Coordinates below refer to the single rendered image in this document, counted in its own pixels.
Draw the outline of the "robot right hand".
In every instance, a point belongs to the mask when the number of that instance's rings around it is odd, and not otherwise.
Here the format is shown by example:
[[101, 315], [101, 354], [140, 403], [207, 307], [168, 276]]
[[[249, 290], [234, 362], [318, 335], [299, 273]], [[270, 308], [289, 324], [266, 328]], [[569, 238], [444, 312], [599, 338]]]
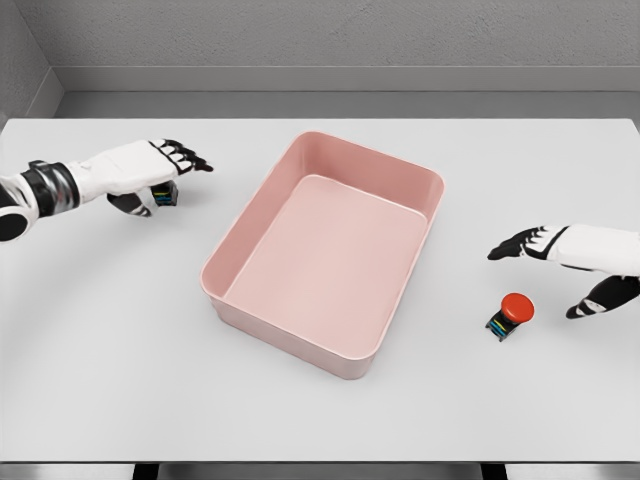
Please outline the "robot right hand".
[[522, 256], [608, 275], [567, 310], [568, 319], [609, 312], [640, 297], [640, 232], [582, 224], [539, 226], [502, 241], [487, 258]]

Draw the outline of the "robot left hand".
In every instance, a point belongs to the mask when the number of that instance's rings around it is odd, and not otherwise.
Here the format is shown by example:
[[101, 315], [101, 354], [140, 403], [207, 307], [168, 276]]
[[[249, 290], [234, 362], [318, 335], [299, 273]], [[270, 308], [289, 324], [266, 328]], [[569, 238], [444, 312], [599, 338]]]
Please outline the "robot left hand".
[[171, 139], [135, 141], [68, 167], [79, 184], [82, 204], [106, 196], [120, 211], [140, 217], [152, 216], [159, 207], [152, 186], [191, 171], [213, 170], [194, 151]]

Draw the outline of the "pink rectangular basket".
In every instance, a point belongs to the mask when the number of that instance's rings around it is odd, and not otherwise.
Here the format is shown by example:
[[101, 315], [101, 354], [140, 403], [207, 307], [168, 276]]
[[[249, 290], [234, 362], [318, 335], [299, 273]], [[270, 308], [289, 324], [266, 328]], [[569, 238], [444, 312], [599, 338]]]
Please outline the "pink rectangular basket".
[[340, 378], [370, 368], [445, 191], [435, 171], [297, 136], [205, 262], [227, 324]]

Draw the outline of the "black industrial switch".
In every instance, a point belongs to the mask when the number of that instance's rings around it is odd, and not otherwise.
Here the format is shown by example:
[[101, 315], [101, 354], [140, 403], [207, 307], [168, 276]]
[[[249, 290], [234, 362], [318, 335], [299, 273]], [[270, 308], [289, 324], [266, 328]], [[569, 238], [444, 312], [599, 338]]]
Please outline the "black industrial switch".
[[179, 190], [173, 180], [151, 187], [151, 193], [157, 206], [176, 206]]

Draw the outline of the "red-button industrial switch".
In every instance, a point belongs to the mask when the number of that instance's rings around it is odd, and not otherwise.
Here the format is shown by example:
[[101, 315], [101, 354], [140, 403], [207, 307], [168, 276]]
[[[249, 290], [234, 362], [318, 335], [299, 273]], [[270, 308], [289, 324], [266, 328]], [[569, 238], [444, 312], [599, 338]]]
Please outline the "red-button industrial switch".
[[485, 328], [502, 342], [521, 324], [530, 321], [534, 313], [534, 304], [526, 295], [512, 292], [502, 298], [500, 309], [485, 324]]

